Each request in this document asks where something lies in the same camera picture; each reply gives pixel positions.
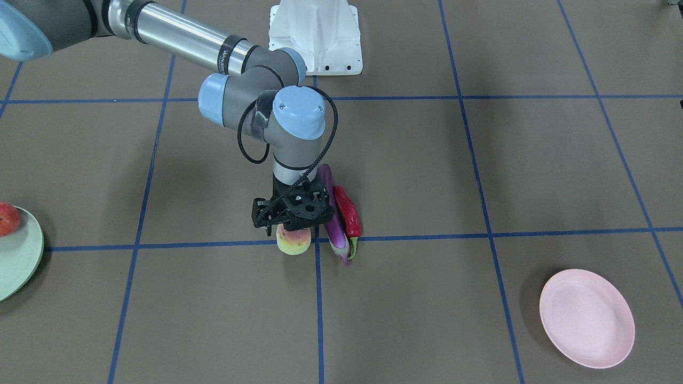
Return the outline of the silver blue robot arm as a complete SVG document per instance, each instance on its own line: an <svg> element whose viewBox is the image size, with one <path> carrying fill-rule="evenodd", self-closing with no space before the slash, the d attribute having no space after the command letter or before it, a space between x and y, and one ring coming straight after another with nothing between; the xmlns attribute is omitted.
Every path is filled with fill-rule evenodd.
<svg viewBox="0 0 683 384"><path fill-rule="evenodd" d="M181 1L2 1L2 57L25 63L36 100L168 97L176 61L207 76L197 106L205 119L265 144L247 160L273 160L271 197L253 200L256 228L294 231L330 223L331 185L317 175L331 146L331 98L305 85L291 48L267 49L191 19Z"/></svg>

